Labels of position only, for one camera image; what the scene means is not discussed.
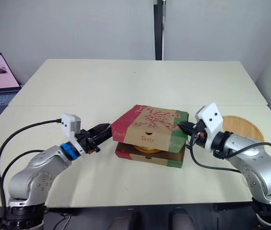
wooden cutting board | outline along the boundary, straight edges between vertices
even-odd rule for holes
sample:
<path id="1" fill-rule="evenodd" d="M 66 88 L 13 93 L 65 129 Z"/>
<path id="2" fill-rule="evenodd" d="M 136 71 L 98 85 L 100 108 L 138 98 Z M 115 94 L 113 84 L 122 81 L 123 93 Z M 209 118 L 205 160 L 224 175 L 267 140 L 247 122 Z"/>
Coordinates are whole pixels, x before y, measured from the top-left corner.
<path id="1" fill-rule="evenodd" d="M 238 116 L 224 116 L 223 119 L 224 131 L 230 131 L 242 137 L 264 142 L 261 131 L 250 121 Z"/>

blue joint ring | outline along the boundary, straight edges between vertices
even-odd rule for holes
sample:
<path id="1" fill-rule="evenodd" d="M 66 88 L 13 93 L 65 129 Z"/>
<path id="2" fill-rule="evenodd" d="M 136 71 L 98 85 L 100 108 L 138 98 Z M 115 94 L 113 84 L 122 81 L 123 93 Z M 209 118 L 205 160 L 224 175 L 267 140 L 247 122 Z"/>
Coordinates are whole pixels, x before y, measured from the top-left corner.
<path id="1" fill-rule="evenodd" d="M 77 155 L 73 152 L 72 148 L 70 145 L 68 144 L 62 144 L 61 147 L 63 148 L 63 150 L 69 154 L 69 156 L 71 157 L 72 160 L 77 159 Z"/>

red pizza box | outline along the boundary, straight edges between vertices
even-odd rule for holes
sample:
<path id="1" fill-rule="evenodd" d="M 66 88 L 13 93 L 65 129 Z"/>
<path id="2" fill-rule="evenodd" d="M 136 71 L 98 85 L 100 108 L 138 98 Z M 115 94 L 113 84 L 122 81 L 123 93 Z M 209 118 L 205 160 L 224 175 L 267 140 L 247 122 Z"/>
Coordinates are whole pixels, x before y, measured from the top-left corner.
<path id="1" fill-rule="evenodd" d="M 177 125 L 188 113 L 135 105 L 112 125 L 113 140 L 151 149 L 180 153 L 187 135 Z"/>
<path id="2" fill-rule="evenodd" d="M 157 153 L 144 153 L 137 150 L 133 145 L 118 143 L 115 153 L 120 158 L 133 161 L 143 161 L 160 164 L 169 167 L 181 168 L 184 158 L 185 145 L 179 153 L 160 151 Z"/>

pizza illustration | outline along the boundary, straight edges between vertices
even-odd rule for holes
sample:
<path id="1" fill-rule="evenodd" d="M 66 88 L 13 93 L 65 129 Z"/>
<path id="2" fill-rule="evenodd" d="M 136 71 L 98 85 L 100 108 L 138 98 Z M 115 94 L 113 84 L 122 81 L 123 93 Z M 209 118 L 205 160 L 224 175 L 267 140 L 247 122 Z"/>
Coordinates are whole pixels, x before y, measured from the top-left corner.
<path id="1" fill-rule="evenodd" d="M 144 119 L 147 120 L 147 122 L 134 122 L 133 125 L 136 127 L 147 125 L 148 128 L 155 129 L 158 129 L 159 125 L 163 125 L 170 131 L 180 130 L 179 126 L 175 126 L 169 123 L 170 116 L 160 114 L 150 114 L 144 116 Z"/>

silver robotic arm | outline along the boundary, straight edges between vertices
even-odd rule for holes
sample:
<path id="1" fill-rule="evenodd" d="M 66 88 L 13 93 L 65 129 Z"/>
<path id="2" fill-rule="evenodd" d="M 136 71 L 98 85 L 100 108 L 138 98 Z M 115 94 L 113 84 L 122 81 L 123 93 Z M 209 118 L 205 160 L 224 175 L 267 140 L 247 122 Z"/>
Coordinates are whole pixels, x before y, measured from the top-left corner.
<path id="1" fill-rule="evenodd" d="M 10 180 L 4 229 L 42 229 L 45 201 L 54 179 L 71 166 L 73 160 L 98 152 L 98 145 L 112 136 L 108 123 L 88 131 L 81 130 L 80 126 L 79 117 L 64 114 L 61 127 L 69 141 L 37 154 Z"/>
<path id="2" fill-rule="evenodd" d="M 259 221 L 271 226 L 271 156 L 262 145 L 238 153 L 258 141 L 223 132 L 223 118 L 215 103 L 201 108 L 195 117 L 196 124 L 178 124 L 184 133 L 193 137 L 191 145 L 197 144 L 209 152 L 213 151 L 215 157 L 227 159 L 242 173 L 253 196 L 252 207 Z"/>

